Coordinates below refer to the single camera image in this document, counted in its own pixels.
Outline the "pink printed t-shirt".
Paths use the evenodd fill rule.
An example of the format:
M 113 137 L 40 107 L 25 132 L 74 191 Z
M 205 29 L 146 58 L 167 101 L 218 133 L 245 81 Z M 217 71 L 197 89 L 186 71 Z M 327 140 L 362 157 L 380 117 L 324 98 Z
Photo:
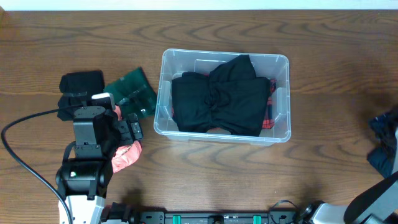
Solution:
M 140 158 L 141 152 L 142 145 L 139 141 L 135 141 L 131 145 L 119 147 L 111 161 L 113 172 L 117 173 L 137 162 Z

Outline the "dark green garment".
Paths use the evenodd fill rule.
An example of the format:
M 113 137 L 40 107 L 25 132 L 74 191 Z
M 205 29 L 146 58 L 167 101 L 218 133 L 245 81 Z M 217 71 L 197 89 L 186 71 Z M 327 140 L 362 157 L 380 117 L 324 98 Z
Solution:
M 106 85 L 104 92 L 113 94 L 122 117 L 135 113 L 142 119 L 155 114 L 157 94 L 141 67 Z

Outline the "dark navy garment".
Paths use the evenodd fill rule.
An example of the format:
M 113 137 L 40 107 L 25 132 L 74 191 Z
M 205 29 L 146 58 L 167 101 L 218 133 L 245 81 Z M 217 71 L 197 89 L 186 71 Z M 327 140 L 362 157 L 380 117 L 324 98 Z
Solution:
M 368 124 L 379 143 L 368 154 L 367 160 L 387 178 L 397 168 L 397 108 L 374 117 Z

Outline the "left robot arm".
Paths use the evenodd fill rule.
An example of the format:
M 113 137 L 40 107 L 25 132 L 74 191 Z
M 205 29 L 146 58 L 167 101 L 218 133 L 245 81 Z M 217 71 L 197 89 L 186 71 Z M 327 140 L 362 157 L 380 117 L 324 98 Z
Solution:
M 105 204 L 117 149 L 143 138 L 137 115 L 119 120 L 111 109 L 86 106 L 75 111 L 73 128 L 75 141 L 56 174 L 60 223 L 138 224 L 140 214 L 131 206 Z

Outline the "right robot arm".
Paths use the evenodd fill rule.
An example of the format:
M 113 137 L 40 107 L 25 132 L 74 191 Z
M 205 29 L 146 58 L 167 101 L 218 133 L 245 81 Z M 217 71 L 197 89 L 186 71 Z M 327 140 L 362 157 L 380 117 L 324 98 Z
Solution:
M 397 159 L 392 174 L 358 195 L 348 206 L 317 201 L 302 210 L 295 223 L 397 224 Z

